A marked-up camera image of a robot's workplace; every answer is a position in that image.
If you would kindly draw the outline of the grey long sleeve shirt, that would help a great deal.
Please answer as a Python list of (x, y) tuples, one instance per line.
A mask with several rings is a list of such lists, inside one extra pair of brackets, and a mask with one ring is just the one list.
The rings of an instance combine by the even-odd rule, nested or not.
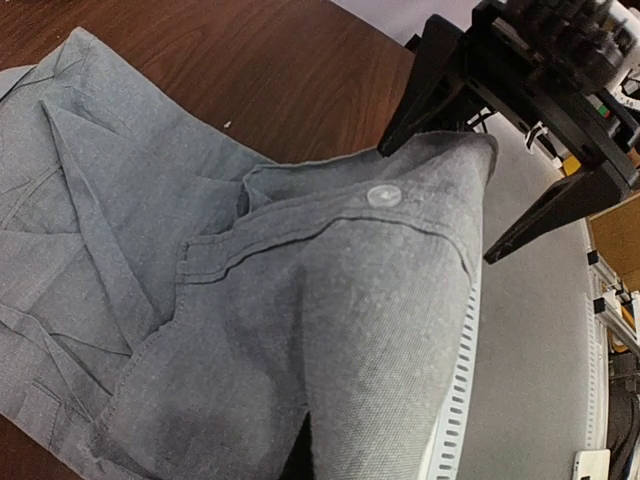
[(1, 412), (86, 479), (416, 479), (489, 135), (279, 165), (77, 28), (1, 74)]

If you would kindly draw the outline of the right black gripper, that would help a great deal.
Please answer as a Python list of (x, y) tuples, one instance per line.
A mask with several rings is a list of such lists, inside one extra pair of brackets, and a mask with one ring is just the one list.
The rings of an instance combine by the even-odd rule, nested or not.
[[(618, 1), (482, 1), (465, 33), (433, 15), (377, 151), (388, 157), (418, 133), (460, 131), (467, 87), (529, 136), (548, 130), (593, 170), (551, 185), (485, 252), (494, 264), (638, 188), (628, 155), (639, 103), (624, 90), (638, 76), (639, 13)], [(605, 163), (613, 169), (596, 169)]]

